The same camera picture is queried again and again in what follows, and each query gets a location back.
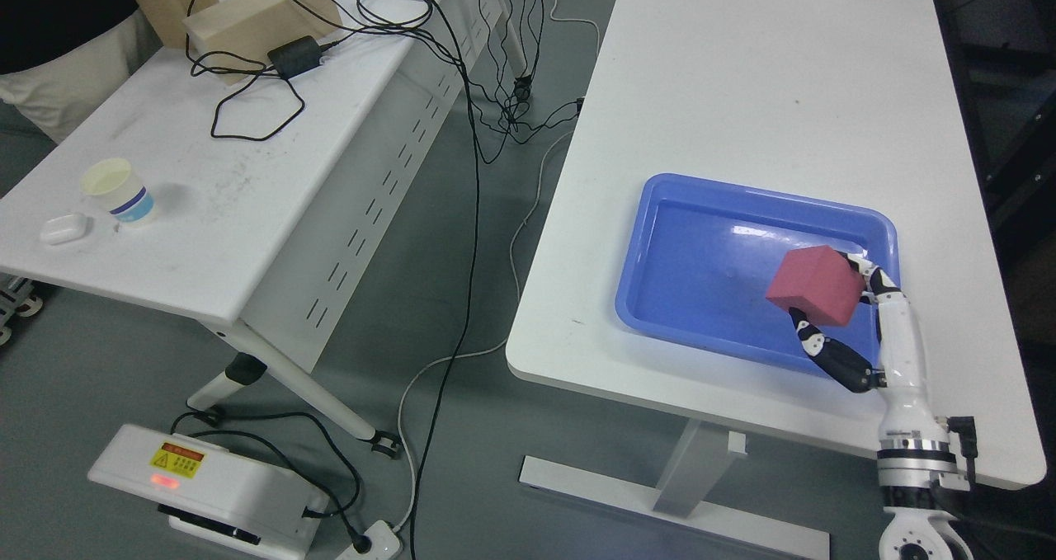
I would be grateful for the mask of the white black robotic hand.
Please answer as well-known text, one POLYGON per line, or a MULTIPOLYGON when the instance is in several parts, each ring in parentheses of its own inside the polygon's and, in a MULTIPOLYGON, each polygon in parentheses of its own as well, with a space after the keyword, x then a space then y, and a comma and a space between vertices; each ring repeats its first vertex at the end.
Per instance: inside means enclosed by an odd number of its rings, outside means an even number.
POLYGON ((879 367, 852 347, 823 334, 822 326, 793 307, 787 313, 804 354, 852 393, 876 388, 886 402, 881 425, 891 419, 912 429, 934 429, 936 417, 928 402, 924 350, 908 297, 879 264, 856 253, 842 255, 865 279, 859 301, 874 305, 876 311, 879 367))

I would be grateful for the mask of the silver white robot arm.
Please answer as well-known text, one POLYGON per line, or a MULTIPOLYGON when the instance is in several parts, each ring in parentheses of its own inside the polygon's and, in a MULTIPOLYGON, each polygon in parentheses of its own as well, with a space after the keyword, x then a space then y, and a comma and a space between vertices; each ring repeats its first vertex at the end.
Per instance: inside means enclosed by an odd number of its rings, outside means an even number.
POLYGON ((970 415, 941 417, 934 429, 885 419, 876 469, 884 511, 891 521, 879 538, 882 559, 972 559, 953 529, 953 494, 969 492, 978 436, 970 415))

